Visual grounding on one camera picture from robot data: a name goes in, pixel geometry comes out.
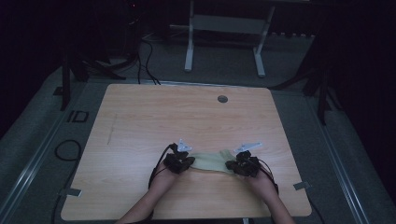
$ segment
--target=white metal stand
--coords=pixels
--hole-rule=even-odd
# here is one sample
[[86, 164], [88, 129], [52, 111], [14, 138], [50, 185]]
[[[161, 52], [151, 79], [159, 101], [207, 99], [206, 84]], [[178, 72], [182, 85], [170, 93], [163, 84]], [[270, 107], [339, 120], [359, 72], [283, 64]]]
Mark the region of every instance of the white metal stand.
[[253, 49], [259, 77], [264, 77], [264, 66], [262, 65], [262, 46], [268, 34], [268, 28], [274, 15], [275, 7], [270, 7], [267, 20], [255, 20], [244, 18], [218, 17], [207, 15], [194, 15], [194, 0], [190, 0], [190, 25], [189, 25], [189, 45], [187, 47], [186, 63], [184, 70], [192, 70], [192, 57], [194, 53], [193, 31], [207, 30], [219, 32], [231, 32], [242, 34], [261, 35], [260, 43]]

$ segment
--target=dark background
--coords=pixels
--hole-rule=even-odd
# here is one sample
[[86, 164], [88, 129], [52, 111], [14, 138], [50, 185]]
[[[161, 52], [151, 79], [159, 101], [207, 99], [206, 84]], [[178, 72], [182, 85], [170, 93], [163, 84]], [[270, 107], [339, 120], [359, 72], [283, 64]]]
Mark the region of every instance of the dark background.
[[[224, 7], [227, 9], [221, 13], [260, 17], [260, 12], [251, 13], [257, 8], [256, 2], [260, 1], [251, 1], [251, 10], [238, 11], [235, 3]], [[18, 118], [46, 77], [61, 65], [67, 46], [77, 46], [95, 59], [106, 60], [108, 51], [105, 49], [120, 48], [120, 40], [110, 40], [109, 35], [106, 35], [108, 27], [113, 27], [113, 33], [119, 32], [128, 21], [145, 18], [149, 25], [166, 37], [167, 23], [187, 24], [188, 1], [133, 3], [137, 7], [129, 6], [127, 11], [121, 6], [131, 4], [131, 1], [119, 1], [108, 7], [114, 10], [112, 13], [116, 16], [106, 20], [107, 13], [110, 12], [101, 11], [101, 5], [93, 5], [92, 1], [2, 1], [0, 135], [3, 136]], [[334, 6], [339, 6], [344, 2], [315, 3], [335, 3]], [[317, 47], [309, 50], [305, 58], [313, 66], [326, 50], [337, 49], [332, 62], [331, 85], [394, 202], [395, 12], [394, 1], [360, 0], [350, 7], [283, 4], [277, 8], [270, 28], [275, 34], [316, 35], [313, 46]], [[100, 20], [108, 21], [108, 24], [101, 22], [102, 25], [98, 25]], [[128, 42], [131, 51], [138, 45], [138, 41], [134, 41]]]

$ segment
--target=dark wall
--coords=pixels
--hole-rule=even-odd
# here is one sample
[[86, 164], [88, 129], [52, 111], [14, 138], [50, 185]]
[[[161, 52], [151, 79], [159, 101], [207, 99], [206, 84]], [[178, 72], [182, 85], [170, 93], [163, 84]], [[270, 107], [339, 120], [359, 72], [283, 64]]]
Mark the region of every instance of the dark wall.
[[364, 1], [340, 18], [335, 87], [389, 195], [396, 202], [396, 4]]
[[50, 34], [61, 1], [2, 1], [0, 6], [0, 136], [60, 63]]

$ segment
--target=light wood tabletop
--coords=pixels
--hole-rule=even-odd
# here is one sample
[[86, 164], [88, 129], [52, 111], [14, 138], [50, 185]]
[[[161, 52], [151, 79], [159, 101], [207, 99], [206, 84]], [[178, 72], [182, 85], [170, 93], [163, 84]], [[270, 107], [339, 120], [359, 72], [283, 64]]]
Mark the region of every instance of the light wood tabletop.
[[[218, 101], [221, 95], [227, 103]], [[302, 180], [267, 89], [112, 84], [71, 185], [82, 193], [67, 197], [62, 218], [120, 218], [148, 190], [163, 150], [180, 138], [192, 152], [233, 152], [242, 144], [262, 142], [250, 152], [270, 166], [291, 215], [311, 213], [304, 189], [293, 186]], [[235, 175], [189, 169], [160, 200], [153, 218], [269, 216]]]

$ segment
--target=gray floor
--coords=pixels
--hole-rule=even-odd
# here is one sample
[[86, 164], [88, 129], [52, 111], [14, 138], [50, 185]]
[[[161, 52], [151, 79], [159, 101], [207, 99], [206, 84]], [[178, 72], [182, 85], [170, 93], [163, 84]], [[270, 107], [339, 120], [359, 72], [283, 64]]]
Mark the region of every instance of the gray floor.
[[[292, 77], [312, 39], [304, 37], [285, 38], [269, 36], [262, 53], [266, 77], [256, 75], [252, 50], [248, 46], [236, 47], [224, 43], [207, 43], [197, 39], [193, 69], [185, 73], [185, 36], [175, 33], [170, 42], [162, 42], [155, 35], [146, 37], [153, 46], [148, 63], [149, 71], [163, 84], [168, 82], [235, 85], [247, 87], [269, 87]], [[141, 48], [142, 60], [149, 55], [149, 45]], [[136, 66], [118, 71], [128, 77], [124, 83], [136, 83]], [[61, 112], [61, 97], [53, 96], [61, 85], [60, 70], [49, 76], [41, 90], [27, 106], [21, 117], [0, 142], [0, 198], [2, 203], [15, 192], [15, 184], [30, 159], [38, 150], [43, 162], [33, 181], [24, 192], [21, 201], [11, 210], [9, 223], [51, 223], [51, 215], [57, 200], [57, 193], [73, 169], [72, 161], [59, 161], [54, 156], [56, 146], [66, 139], [74, 139], [85, 146], [100, 106], [106, 86], [114, 83], [107, 77], [92, 76], [88, 83], [72, 82], [73, 100], [66, 111]], [[313, 110], [315, 97], [304, 97], [301, 88], [304, 82], [294, 84], [283, 91], [273, 91], [276, 107], [281, 117], [290, 148], [296, 160], [303, 181], [312, 188], [307, 194], [322, 214], [326, 223], [395, 223], [396, 209], [379, 181], [375, 170], [367, 158], [364, 147], [356, 135], [347, 116], [329, 102], [331, 110], [326, 111], [327, 126], [318, 124]], [[67, 122], [71, 110], [90, 112], [85, 123]], [[328, 134], [332, 140], [329, 146]], [[363, 219], [354, 216], [353, 204], [347, 200], [347, 189], [337, 166], [332, 160], [331, 149], [335, 149], [346, 171], [353, 189], [356, 190]], [[76, 155], [76, 146], [66, 145], [62, 152], [67, 156]], [[56, 223], [67, 223], [59, 218], [63, 200], [56, 208]], [[320, 223], [314, 211], [309, 217], [296, 217], [297, 223]], [[241, 223], [241, 220], [194, 220], [180, 223]], [[90, 221], [84, 223], [113, 223], [113, 221]], [[271, 223], [269, 218], [257, 218], [255, 223]]]

